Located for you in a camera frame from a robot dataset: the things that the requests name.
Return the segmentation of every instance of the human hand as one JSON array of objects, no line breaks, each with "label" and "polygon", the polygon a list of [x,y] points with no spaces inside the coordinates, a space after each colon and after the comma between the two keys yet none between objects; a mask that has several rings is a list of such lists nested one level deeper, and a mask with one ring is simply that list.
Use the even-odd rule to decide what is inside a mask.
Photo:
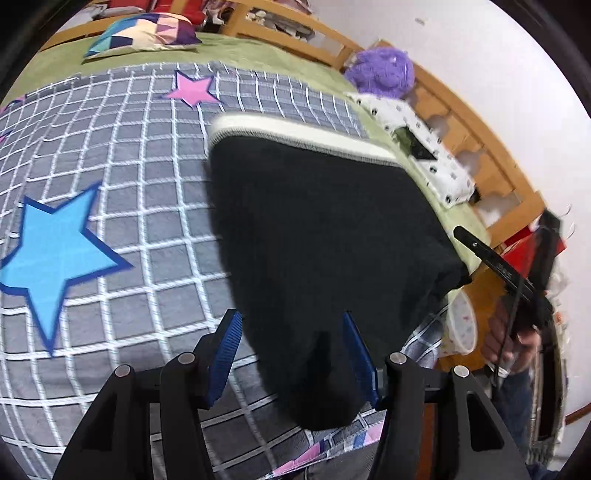
[{"label": "human hand", "polygon": [[[490,331],[486,334],[481,349],[482,356],[493,364],[497,362],[501,344],[505,339],[508,320],[509,315],[507,310],[502,302],[499,301],[496,304],[494,314],[488,319]],[[517,334],[517,342],[518,345],[515,344],[516,342],[514,340],[508,338],[503,352],[504,361],[511,362],[515,359],[515,362],[511,367],[511,373],[514,374],[522,372],[529,367],[540,347],[541,337],[534,329],[523,330]]]}]

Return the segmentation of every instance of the white cloth with black dots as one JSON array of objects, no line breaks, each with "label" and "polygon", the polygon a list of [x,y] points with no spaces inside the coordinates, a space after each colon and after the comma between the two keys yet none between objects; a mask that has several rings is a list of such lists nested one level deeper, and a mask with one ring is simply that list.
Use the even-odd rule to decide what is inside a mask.
[{"label": "white cloth with black dots", "polygon": [[372,93],[348,93],[348,97],[372,115],[393,141],[394,131],[408,127],[435,160],[411,158],[415,161],[427,186],[445,208],[467,202],[474,194],[474,180],[441,143],[441,139],[417,116],[403,100],[383,98]]}]

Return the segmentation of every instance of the colorful patchwork pillow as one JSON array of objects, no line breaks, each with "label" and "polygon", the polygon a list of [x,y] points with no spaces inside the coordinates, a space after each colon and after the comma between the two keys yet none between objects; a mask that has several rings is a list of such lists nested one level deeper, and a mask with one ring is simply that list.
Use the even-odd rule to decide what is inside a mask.
[{"label": "colorful patchwork pillow", "polygon": [[145,13],[114,22],[84,57],[95,59],[142,50],[187,50],[200,43],[195,28],[182,15]]}]

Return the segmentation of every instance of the white wall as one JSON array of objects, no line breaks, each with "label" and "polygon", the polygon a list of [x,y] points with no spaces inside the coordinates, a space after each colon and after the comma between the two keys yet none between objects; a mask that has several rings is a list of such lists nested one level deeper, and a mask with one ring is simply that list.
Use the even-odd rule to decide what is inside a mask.
[{"label": "white wall", "polygon": [[[497,133],[556,214],[576,223],[560,261],[571,279],[567,411],[591,401],[591,119],[561,71],[488,0],[313,0],[327,25],[367,47],[384,38],[454,90]],[[416,22],[419,18],[424,26]]]}]

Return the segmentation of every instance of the blue star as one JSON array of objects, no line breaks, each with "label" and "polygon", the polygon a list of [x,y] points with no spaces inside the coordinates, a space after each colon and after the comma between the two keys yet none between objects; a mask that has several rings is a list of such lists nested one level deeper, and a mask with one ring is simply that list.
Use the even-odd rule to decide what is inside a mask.
[{"label": "blue star", "polygon": [[50,355],[68,288],[133,267],[86,227],[99,186],[58,208],[24,197],[20,241],[0,262],[0,290],[27,299]]}]

